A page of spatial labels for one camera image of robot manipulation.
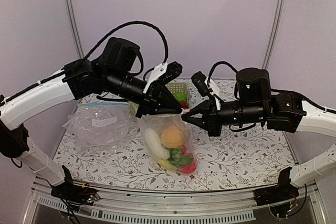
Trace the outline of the orange toy fruit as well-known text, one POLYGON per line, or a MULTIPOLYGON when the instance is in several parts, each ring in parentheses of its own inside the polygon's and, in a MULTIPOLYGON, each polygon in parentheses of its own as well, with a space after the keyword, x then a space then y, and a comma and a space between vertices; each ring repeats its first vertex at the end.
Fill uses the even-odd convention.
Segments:
POLYGON ((166 148, 181 147, 183 140, 183 132, 175 125, 168 126, 161 133, 161 142, 166 148))

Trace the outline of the pink zip top bag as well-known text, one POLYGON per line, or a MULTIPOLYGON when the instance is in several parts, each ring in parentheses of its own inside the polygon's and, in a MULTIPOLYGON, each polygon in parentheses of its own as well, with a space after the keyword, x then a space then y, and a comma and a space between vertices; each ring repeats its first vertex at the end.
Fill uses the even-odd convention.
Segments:
POLYGON ((181 175, 198 168, 191 127, 177 114, 146 115, 138 119, 145 147, 161 167, 181 175))

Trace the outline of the yellow toy banana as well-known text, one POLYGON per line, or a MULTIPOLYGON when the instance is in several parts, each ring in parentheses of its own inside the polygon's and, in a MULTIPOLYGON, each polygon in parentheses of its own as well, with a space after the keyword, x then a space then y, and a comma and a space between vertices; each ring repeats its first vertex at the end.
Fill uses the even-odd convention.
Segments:
POLYGON ((178 171, 179 170, 176 166, 172 165, 166 159, 157 159, 157 162, 161 165, 161 167, 163 167, 167 170, 173 170, 173 171, 178 171))

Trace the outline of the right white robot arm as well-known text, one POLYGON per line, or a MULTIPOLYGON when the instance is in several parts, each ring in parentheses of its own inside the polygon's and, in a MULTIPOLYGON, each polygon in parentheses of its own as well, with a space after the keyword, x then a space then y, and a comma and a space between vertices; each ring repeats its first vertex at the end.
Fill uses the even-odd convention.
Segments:
MULTIPOLYGON (((219 136, 222 127, 237 126, 248 130, 256 124, 289 133, 310 132, 335 136, 335 110, 318 105, 304 95, 270 86, 265 69, 236 70, 234 101, 221 101, 211 77, 197 72, 192 83, 202 97, 208 97, 182 116, 183 121, 204 129, 209 136, 219 136)), ((299 195, 305 183, 335 170, 335 145, 311 160, 289 166, 279 172, 277 184, 256 189, 258 206, 289 200, 299 195)))

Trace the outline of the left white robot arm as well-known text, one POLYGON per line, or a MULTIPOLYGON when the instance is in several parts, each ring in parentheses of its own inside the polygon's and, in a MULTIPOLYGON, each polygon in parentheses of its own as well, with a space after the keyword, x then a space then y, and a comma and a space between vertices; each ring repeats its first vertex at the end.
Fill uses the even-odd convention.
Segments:
POLYGON ((103 92, 136 103, 138 118, 182 114, 181 104, 166 87, 181 74, 181 64, 164 62, 154 67, 149 79, 143 81, 131 72, 135 60, 141 59, 138 45, 112 37, 98 58, 73 61, 30 88, 8 98, 1 97, 1 153, 26 164, 46 179, 54 197, 76 206, 92 205, 99 199, 97 191, 88 185, 75 185, 69 169, 55 163, 34 144, 24 123, 59 104, 103 92))

